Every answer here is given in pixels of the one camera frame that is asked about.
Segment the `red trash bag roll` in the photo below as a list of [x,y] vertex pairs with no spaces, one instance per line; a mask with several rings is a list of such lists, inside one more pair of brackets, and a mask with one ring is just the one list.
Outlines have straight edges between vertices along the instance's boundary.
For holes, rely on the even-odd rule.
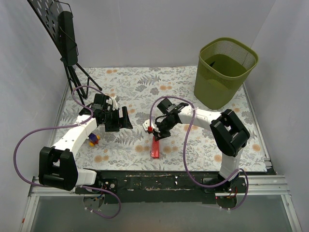
[[151,158],[158,159],[159,157],[160,157],[160,143],[159,141],[155,140],[155,137],[153,137],[151,147]]

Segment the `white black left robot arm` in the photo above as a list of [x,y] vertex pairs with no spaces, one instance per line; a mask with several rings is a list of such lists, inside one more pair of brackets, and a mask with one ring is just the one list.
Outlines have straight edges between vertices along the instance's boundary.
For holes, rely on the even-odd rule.
[[92,193],[102,190],[103,182],[97,172],[79,169],[75,157],[85,141],[96,145],[99,137],[93,132],[103,125],[106,132],[132,129],[127,107],[119,107],[116,97],[96,94],[94,101],[79,112],[74,126],[51,147],[43,147],[39,158],[39,183],[70,191],[86,185]]

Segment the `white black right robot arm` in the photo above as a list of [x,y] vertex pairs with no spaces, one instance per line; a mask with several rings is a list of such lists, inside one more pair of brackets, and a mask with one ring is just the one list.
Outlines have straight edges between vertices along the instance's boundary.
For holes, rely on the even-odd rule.
[[145,131],[153,134],[155,141],[169,137],[170,130],[177,124],[188,124],[190,128],[197,126],[211,131],[217,147],[222,152],[218,183],[204,185],[197,182],[187,165],[184,165],[184,168],[191,181],[202,188],[219,187],[224,192],[231,191],[236,186],[239,173],[244,171],[239,167],[239,163],[250,138],[249,131],[231,109],[223,112],[201,110],[185,99],[181,99],[181,103],[175,105],[170,101],[171,98],[163,96],[154,101],[153,106],[158,107],[164,119],[160,122],[146,120],[143,124]]

